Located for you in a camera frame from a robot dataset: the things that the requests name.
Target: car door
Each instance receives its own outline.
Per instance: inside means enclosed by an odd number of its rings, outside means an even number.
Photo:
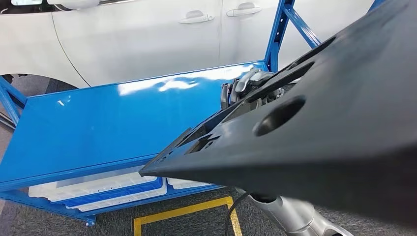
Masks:
[[[296,0],[294,9],[321,42],[364,16],[374,0]],[[278,54],[278,69],[301,57],[311,48],[291,21]]]
[[[90,86],[218,66],[221,0],[133,0],[54,12]]]
[[[224,0],[222,65],[263,60],[279,0]]]

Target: white car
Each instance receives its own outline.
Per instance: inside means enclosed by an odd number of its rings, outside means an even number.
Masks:
[[[263,60],[279,2],[0,1],[0,75],[41,75],[78,88]],[[296,0],[295,10],[324,41],[372,2]],[[289,23],[280,67],[309,50]]]

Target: yellow tape line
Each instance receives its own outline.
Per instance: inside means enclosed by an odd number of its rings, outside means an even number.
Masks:
[[[148,216],[136,218],[133,222],[134,236],[141,236],[142,225],[144,224],[149,224],[149,223],[153,223],[153,222],[160,221],[160,220],[166,220],[169,218],[182,216],[182,215],[198,212],[198,211],[209,209],[209,208],[219,207],[222,205],[227,205],[227,208],[230,208],[232,204],[233,204],[232,197],[224,197],[224,198],[219,198],[219,199],[204,202],[204,203],[186,206],[186,207],[175,209],[175,210],[169,210],[169,211],[154,214],[154,215],[148,215]],[[232,221],[232,226],[233,226],[233,231],[235,232],[235,236],[242,236],[236,210],[233,210],[232,215],[230,216],[230,219]]]

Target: blue shelving rack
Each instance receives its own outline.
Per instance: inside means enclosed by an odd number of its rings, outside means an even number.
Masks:
[[[381,4],[375,0],[370,10]],[[95,224],[100,213],[220,188],[209,185],[174,190],[163,196],[80,212],[44,198],[31,198],[22,187],[144,165],[186,128],[219,110],[221,84],[252,67],[276,72],[288,20],[311,48],[321,42],[293,9],[280,0],[265,58],[145,80],[25,97],[0,78],[0,101],[15,126],[0,163],[0,198]],[[222,79],[216,76],[224,74]],[[161,89],[167,81],[187,89]]]

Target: white plastic tray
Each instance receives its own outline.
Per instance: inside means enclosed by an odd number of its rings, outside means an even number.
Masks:
[[[138,171],[142,167],[131,167],[31,186],[29,196],[44,197],[51,202],[56,202],[156,180],[156,177],[141,177]]]
[[[161,196],[167,193],[167,181],[165,178],[162,179],[162,187],[155,190],[150,190],[146,192],[141,193],[135,193],[131,195],[121,196],[118,198],[111,198],[108,200],[102,200],[99,202],[89,203],[85,205],[79,205],[79,206],[73,206],[73,207],[67,207],[68,209],[74,209],[77,208],[80,211],[89,211],[89,210],[95,210],[99,208],[104,207],[110,207],[115,206],[123,203],[133,202],[137,200],[142,200],[146,198],[152,198],[156,196]]]
[[[168,183],[172,185],[173,189],[194,188],[200,186],[210,185],[211,183],[196,182],[191,180],[184,180],[179,178],[167,178]]]

